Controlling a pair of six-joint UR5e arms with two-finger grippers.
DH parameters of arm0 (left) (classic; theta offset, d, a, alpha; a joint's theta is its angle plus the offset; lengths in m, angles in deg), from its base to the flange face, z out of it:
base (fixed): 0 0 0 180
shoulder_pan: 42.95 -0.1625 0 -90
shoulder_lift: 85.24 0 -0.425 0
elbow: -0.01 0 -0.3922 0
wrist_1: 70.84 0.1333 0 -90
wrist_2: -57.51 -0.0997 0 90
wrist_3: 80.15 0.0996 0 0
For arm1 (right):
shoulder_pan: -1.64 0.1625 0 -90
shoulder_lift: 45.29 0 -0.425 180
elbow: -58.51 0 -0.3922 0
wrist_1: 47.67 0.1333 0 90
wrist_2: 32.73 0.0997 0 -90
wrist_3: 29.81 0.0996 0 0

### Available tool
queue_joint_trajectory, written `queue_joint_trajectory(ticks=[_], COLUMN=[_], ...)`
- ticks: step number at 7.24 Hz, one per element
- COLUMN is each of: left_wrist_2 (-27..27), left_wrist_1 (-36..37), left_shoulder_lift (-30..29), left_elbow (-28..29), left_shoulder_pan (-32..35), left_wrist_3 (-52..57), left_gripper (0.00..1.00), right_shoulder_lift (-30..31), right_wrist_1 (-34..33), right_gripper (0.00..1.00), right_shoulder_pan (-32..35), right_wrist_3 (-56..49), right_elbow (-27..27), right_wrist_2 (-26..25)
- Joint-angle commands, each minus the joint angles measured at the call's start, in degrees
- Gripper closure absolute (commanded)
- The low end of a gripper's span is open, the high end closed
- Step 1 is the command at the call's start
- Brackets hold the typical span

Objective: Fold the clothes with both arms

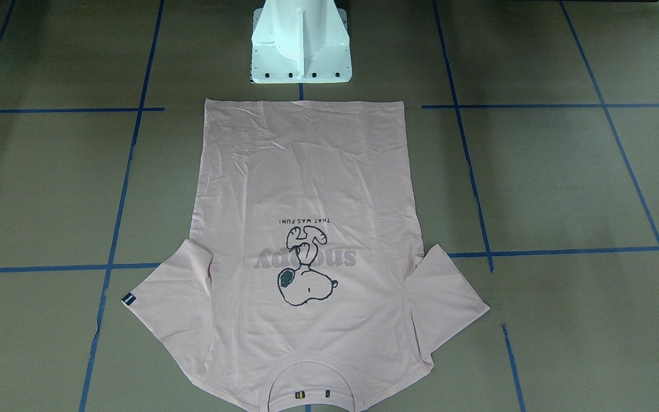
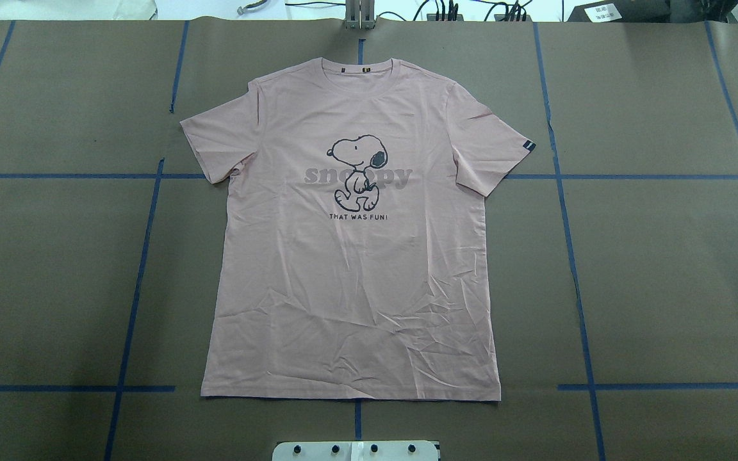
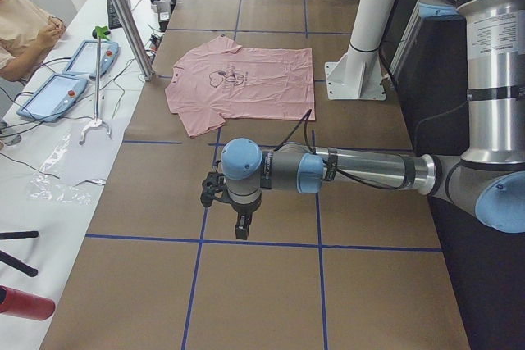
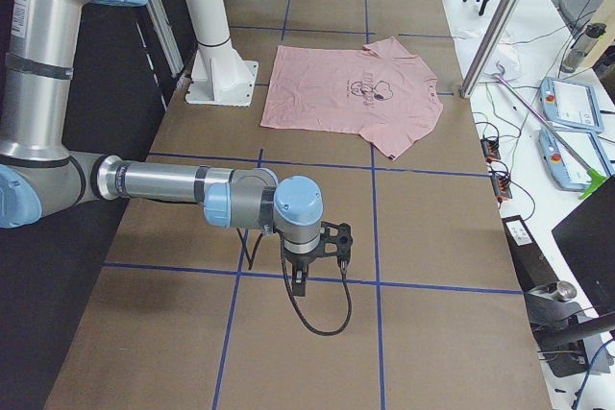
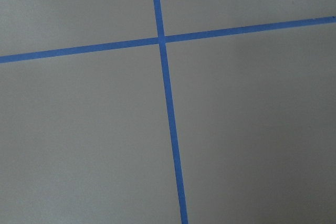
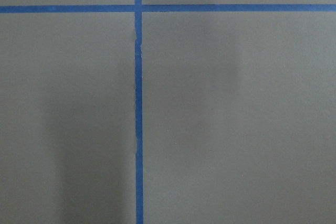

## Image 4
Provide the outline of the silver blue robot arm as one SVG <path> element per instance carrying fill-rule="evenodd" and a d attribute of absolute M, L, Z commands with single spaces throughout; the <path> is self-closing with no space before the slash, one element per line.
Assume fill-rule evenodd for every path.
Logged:
<path fill-rule="evenodd" d="M 1 119 L 1 225 L 30 225 L 96 199 L 145 198 L 201 205 L 217 227 L 277 233 L 288 293 L 301 296 L 309 264 L 324 253 L 318 185 L 266 169 L 136 162 L 71 152 L 62 143 L 84 5 L 148 0 L 14 0 Z"/>

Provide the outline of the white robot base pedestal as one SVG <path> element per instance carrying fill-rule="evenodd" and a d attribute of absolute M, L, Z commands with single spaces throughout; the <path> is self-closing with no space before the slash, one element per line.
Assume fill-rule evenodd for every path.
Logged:
<path fill-rule="evenodd" d="M 185 99 L 192 105 L 248 107 L 258 63 L 234 49 L 224 0 L 185 0 L 197 52 Z"/>

